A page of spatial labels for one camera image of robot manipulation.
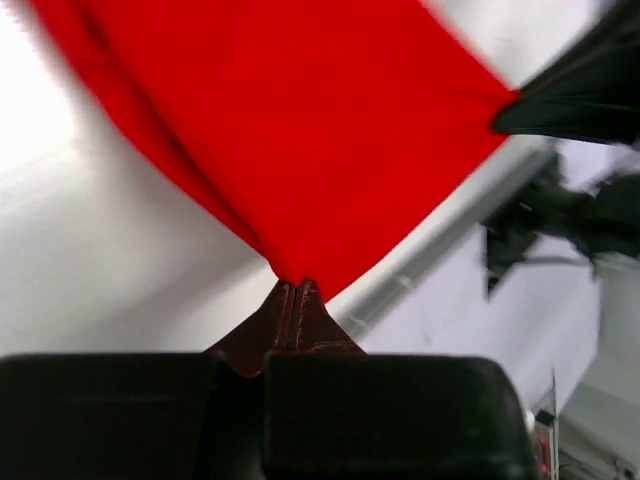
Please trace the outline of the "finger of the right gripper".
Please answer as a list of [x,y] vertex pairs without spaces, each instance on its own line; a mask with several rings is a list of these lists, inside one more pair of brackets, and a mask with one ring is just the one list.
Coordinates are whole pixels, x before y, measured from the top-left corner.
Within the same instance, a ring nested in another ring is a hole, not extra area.
[[494,117],[509,135],[600,144],[639,142],[639,31],[587,36]]

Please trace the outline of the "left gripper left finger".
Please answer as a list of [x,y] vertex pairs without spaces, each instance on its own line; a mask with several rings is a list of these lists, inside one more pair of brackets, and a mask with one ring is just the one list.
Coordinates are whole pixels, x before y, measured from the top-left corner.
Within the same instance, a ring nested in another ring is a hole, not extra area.
[[5,479],[260,479],[266,352],[295,290],[203,353],[65,353],[1,361]]

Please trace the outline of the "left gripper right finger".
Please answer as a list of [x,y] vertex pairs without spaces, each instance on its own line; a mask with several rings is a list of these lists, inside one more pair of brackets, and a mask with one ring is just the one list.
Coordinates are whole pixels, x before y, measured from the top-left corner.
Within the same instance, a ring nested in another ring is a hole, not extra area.
[[535,479],[514,386],[476,356],[362,352],[296,290],[264,371],[269,479]]

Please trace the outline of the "red t shirt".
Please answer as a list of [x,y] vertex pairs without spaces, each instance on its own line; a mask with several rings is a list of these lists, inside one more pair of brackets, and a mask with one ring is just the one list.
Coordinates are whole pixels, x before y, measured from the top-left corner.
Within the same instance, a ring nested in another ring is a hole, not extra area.
[[509,90],[417,1],[37,1],[131,143],[331,299],[503,142]]

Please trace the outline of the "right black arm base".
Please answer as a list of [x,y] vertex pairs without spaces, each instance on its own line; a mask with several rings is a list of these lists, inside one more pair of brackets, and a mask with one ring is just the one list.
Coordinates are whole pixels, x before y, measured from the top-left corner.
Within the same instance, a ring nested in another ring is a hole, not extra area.
[[[571,188],[561,156],[547,154],[534,177],[481,225],[485,228],[486,294],[519,265],[639,267],[639,152],[632,150],[584,186]],[[567,241],[576,258],[529,255],[542,237]]]

